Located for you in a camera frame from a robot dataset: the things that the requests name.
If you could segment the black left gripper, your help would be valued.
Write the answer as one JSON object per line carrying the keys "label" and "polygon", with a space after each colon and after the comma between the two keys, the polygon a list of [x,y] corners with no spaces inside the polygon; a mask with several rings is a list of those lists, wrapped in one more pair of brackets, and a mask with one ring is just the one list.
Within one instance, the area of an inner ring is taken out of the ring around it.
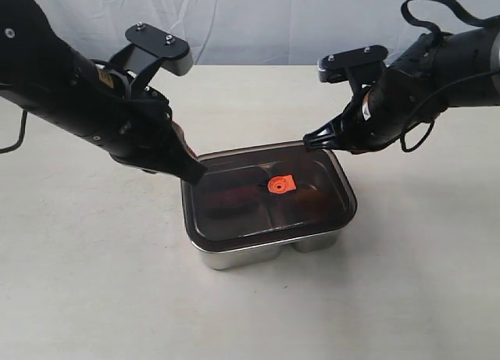
{"label": "black left gripper", "polygon": [[206,167],[188,145],[183,128],[173,120],[170,100],[153,87],[151,81],[162,68],[158,63],[135,73],[125,67],[131,53],[130,44],[108,62],[109,68],[122,73],[125,83],[124,104],[130,107],[133,119],[121,126],[121,136],[132,141],[134,150],[117,161],[151,173],[166,173],[196,185]]}

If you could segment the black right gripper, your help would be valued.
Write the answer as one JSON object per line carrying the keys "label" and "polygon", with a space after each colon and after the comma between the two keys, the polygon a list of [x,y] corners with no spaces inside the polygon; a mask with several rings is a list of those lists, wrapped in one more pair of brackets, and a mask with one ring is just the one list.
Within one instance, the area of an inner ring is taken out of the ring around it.
{"label": "black right gripper", "polygon": [[375,123],[375,111],[370,109],[370,91],[382,77],[386,66],[382,61],[361,65],[337,65],[329,59],[317,62],[320,82],[337,84],[347,81],[352,97],[344,110],[323,126],[302,138],[309,151],[328,149],[348,151],[353,155],[381,151],[391,144]]}

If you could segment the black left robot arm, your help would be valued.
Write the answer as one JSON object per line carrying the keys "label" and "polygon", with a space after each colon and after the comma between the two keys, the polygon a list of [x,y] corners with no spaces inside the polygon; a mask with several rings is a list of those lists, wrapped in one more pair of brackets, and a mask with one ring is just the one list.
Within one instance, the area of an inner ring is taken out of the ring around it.
{"label": "black left robot arm", "polygon": [[206,168],[151,84],[159,70],[187,74],[190,45],[147,23],[125,36],[110,59],[89,59],[55,33],[35,0],[1,0],[1,96],[122,165],[196,184]]}

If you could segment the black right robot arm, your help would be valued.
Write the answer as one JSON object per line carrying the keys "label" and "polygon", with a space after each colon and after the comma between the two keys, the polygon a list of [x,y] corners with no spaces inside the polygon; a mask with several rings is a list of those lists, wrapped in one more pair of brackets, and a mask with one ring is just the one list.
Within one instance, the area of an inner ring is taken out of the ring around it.
{"label": "black right robot arm", "polygon": [[381,151],[396,141],[411,152],[406,134],[420,124],[434,127],[446,110],[499,104],[499,20],[472,24],[458,34],[421,34],[394,62],[371,45],[339,52],[317,63],[320,82],[348,82],[344,110],[303,137],[312,151],[354,155]]}

